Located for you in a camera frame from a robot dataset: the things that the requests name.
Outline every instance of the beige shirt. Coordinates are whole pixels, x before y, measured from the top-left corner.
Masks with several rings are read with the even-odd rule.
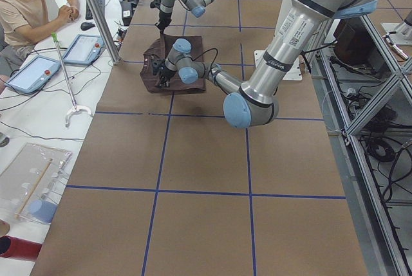
[[[0,0],[0,23],[5,30],[5,41],[12,46],[30,43],[15,29],[24,25],[36,28],[49,22],[46,0]]]

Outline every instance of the person's hand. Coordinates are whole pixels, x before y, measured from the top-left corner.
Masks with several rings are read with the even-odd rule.
[[[74,21],[75,19],[79,17],[79,9],[77,9],[77,7],[74,7],[74,6],[71,6],[70,9],[72,11],[70,15],[70,19]]]
[[[70,22],[71,15],[73,14],[73,10],[68,6],[61,6],[59,9],[59,14],[57,15],[58,19],[61,19],[63,22]]]

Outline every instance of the dark brown cloth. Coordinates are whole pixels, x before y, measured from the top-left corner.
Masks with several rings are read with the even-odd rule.
[[[153,75],[152,59],[165,59],[169,54],[174,42],[183,38],[190,42],[192,45],[191,55],[195,59],[197,56],[203,53],[203,43],[201,36],[170,36],[160,34],[160,38],[154,41],[152,45],[143,53],[144,65],[140,72],[140,77],[143,83],[150,93],[201,93],[206,90],[205,79],[201,78],[196,80],[192,84],[184,84],[178,74],[176,74],[171,80],[169,87],[159,86],[159,74]],[[196,61],[203,62],[203,56],[199,57]]]

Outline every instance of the computer mouse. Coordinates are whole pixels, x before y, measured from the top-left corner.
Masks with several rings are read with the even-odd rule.
[[[80,25],[80,29],[81,29],[81,30],[89,30],[90,28],[95,27],[95,26],[96,26],[95,23],[92,23],[92,22],[83,22],[83,23]]]

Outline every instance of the wooden stick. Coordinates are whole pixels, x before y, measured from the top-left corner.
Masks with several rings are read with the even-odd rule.
[[[30,199],[30,197],[32,196],[33,192],[36,190],[37,186],[39,186],[39,183],[41,181],[41,179],[43,178],[43,176],[46,174],[46,171],[49,169],[49,166],[52,164],[53,159],[50,158],[47,165],[45,166],[45,168],[43,169],[43,171],[41,172],[39,178],[37,179],[36,183],[33,185],[33,188],[31,189],[31,191],[29,192],[29,194],[27,195],[26,199],[24,200],[23,204],[21,205],[21,207],[19,208],[19,210],[17,211],[15,217],[18,218],[19,214],[24,210],[28,200]]]

